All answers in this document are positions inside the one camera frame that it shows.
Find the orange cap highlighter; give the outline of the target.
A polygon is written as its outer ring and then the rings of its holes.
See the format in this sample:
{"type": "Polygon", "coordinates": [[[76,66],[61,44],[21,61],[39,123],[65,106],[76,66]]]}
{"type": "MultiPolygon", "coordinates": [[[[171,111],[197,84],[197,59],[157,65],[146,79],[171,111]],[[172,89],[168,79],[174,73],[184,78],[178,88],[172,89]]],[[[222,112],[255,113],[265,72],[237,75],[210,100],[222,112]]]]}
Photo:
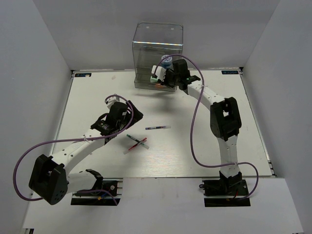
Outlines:
{"type": "Polygon", "coordinates": [[[164,88],[164,86],[162,86],[161,84],[156,84],[156,85],[155,85],[155,88],[157,88],[157,89],[162,89],[162,88],[164,88]]]}

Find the green highlighter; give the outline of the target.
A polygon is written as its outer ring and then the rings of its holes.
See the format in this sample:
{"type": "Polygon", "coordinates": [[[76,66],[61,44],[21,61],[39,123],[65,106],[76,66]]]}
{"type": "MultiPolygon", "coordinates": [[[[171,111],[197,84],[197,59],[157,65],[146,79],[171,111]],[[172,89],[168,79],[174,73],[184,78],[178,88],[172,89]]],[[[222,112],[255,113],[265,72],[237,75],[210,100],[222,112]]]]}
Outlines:
{"type": "Polygon", "coordinates": [[[151,82],[151,83],[157,83],[157,82],[158,82],[158,78],[157,78],[157,77],[151,76],[151,77],[150,77],[150,82],[151,82]]]}

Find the blue cleaning gel jar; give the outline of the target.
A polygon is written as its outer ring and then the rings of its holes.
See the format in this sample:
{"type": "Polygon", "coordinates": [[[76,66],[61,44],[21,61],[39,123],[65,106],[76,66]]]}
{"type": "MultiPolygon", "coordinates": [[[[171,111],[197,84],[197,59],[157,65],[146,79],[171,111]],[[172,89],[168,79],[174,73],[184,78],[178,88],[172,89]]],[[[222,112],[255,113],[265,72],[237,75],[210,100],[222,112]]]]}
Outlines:
{"type": "Polygon", "coordinates": [[[173,68],[173,58],[169,55],[163,55],[161,57],[161,67],[164,69],[172,69],[173,68]]]}

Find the red ink gel pen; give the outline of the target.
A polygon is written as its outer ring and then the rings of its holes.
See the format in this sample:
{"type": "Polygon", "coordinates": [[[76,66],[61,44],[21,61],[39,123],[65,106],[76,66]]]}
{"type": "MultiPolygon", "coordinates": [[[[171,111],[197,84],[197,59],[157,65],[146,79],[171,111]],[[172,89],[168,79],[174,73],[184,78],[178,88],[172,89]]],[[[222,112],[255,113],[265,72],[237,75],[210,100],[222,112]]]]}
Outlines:
{"type": "Polygon", "coordinates": [[[146,140],[147,140],[147,138],[145,137],[143,140],[137,142],[134,146],[132,146],[129,149],[127,149],[126,151],[124,151],[123,154],[125,155],[125,154],[129,153],[130,151],[132,151],[133,149],[135,149],[138,146],[143,146],[144,148],[149,149],[149,146],[147,146],[145,144],[146,140]]]}

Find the purple ink gel pen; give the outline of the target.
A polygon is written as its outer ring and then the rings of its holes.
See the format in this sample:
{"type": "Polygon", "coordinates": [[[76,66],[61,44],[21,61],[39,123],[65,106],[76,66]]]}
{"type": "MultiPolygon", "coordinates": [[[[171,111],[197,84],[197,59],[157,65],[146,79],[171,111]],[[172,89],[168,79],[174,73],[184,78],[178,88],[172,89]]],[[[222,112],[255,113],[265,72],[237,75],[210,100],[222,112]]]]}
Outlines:
{"type": "Polygon", "coordinates": [[[171,129],[170,125],[163,125],[163,126],[153,126],[153,127],[146,127],[145,130],[156,130],[156,129],[171,129]]]}

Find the green ink gel pen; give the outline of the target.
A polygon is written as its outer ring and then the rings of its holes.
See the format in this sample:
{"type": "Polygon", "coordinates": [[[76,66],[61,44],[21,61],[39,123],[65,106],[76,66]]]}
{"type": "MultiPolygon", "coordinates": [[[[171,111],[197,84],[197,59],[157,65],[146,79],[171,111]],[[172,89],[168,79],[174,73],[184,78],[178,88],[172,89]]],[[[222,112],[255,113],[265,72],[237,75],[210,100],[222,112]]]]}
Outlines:
{"type": "Polygon", "coordinates": [[[147,140],[146,137],[145,137],[143,140],[138,140],[138,139],[136,139],[135,137],[133,137],[133,136],[131,136],[131,135],[129,135],[129,134],[127,134],[127,137],[130,138],[130,139],[132,139],[132,140],[134,140],[138,145],[141,145],[142,147],[144,147],[144,148],[147,149],[147,150],[150,148],[150,147],[145,143],[146,140],[147,140]]]}

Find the clear acrylic organizer lid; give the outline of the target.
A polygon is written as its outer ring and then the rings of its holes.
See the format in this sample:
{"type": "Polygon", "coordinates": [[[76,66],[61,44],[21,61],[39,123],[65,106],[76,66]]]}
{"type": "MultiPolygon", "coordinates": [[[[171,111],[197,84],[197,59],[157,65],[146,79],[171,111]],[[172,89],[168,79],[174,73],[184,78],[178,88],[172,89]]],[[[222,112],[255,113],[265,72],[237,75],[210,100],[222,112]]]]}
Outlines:
{"type": "Polygon", "coordinates": [[[151,72],[163,55],[181,54],[183,26],[173,23],[141,22],[136,26],[132,42],[137,73],[151,72]]]}

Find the clear drawer organizer box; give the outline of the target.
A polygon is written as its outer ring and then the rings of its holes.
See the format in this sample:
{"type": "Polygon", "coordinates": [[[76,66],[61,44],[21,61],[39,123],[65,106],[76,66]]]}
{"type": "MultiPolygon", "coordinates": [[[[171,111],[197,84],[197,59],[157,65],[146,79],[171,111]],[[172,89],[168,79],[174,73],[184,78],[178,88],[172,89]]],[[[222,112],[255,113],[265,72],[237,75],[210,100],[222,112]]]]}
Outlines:
{"type": "Polygon", "coordinates": [[[151,83],[152,67],[161,61],[163,55],[182,54],[183,47],[181,46],[156,46],[143,45],[139,49],[133,50],[134,66],[135,66],[135,87],[139,89],[160,90],[174,92],[175,89],[164,86],[162,89],[155,88],[158,83],[151,83]]]}

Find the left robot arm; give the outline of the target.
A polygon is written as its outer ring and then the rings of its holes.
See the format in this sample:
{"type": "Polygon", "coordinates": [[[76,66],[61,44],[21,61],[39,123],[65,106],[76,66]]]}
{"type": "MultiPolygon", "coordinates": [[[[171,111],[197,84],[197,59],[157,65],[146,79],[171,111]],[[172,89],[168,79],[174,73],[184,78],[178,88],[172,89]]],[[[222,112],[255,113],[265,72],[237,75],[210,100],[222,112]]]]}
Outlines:
{"type": "Polygon", "coordinates": [[[106,145],[117,132],[140,121],[143,113],[131,101],[114,102],[109,112],[101,115],[85,133],[81,141],[75,140],[51,156],[41,155],[36,161],[29,187],[51,205],[60,202],[68,193],[100,194],[102,175],[92,169],[78,173],[71,171],[93,151],[106,145]]]}

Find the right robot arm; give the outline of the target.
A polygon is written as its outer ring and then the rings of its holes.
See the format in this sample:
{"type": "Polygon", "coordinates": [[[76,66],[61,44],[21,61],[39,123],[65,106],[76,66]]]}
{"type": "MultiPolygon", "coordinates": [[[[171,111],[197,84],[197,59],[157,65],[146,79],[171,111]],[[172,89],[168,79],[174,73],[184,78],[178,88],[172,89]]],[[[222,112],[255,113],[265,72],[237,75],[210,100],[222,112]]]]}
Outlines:
{"type": "Polygon", "coordinates": [[[232,194],[238,188],[236,179],[242,179],[237,159],[237,138],[242,126],[237,101],[234,97],[224,98],[205,84],[201,71],[199,76],[191,75],[185,59],[173,61],[172,68],[163,68],[159,64],[152,68],[151,78],[157,83],[175,88],[197,100],[190,130],[191,154],[195,162],[205,168],[220,168],[220,188],[225,194],[232,194]],[[194,151],[194,124],[199,105],[204,105],[210,112],[210,129],[217,138],[220,152],[220,165],[204,165],[200,163],[194,151]]]}

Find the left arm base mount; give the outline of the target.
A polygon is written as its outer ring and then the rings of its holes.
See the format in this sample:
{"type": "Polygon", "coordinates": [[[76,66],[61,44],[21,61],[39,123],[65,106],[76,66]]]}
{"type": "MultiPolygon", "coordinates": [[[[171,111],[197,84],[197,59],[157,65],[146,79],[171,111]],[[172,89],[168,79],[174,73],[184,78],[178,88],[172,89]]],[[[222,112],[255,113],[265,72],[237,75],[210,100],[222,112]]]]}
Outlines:
{"type": "Polygon", "coordinates": [[[72,206],[117,206],[122,197],[123,179],[104,179],[95,192],[75,192],[72,206]]]}

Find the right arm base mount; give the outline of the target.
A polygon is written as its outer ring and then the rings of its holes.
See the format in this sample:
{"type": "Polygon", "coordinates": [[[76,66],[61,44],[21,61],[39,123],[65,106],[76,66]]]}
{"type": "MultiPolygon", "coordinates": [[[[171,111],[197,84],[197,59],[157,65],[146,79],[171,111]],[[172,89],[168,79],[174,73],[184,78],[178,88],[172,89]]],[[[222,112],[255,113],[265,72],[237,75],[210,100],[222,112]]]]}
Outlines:
{"type": "Polygon", "coordinates": [[[249,198],[243,197],[249,194],[246,180],[227,187],[222,179],[203,180],[199,189],[204,194],[205,207],[250,207],[249,198]]]}

